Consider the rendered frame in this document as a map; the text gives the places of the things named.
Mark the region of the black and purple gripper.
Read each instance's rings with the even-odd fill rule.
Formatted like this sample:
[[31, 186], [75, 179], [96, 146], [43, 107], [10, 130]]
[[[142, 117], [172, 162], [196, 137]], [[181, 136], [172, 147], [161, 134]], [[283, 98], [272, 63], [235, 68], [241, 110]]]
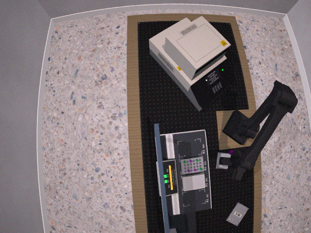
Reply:
[[[241, 155], [242, 155], [240, 151], [235, 151], [235, 150], [230, 150], [229, 154], [231, 154], [231, 156], [239, 156], [239, 157], [241, 157]], [[234, 168], [231, 168], [231, 167], [228, 166], [227, 172], [231, 172], [232, 173], [233, 169]]]

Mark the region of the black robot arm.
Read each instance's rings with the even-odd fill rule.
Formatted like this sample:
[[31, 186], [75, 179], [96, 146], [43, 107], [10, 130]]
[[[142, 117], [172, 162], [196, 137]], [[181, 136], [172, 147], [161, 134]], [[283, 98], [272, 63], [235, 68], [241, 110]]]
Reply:
[[246, 169], [251, 170], [254, 168], [260, 152], [278, 124], [288, 112], [293, 112], [297, 103], [298, 99], [290, 87], [276, 80], [270, 95], [249, 119], [236, 117], [234, 136], [254, 139], [260, 129], [260, 123], [269, 115], [257, 137], [241, 157], [220, 157], [220, 165], [234, 168], [230, 179], [241, 181]]

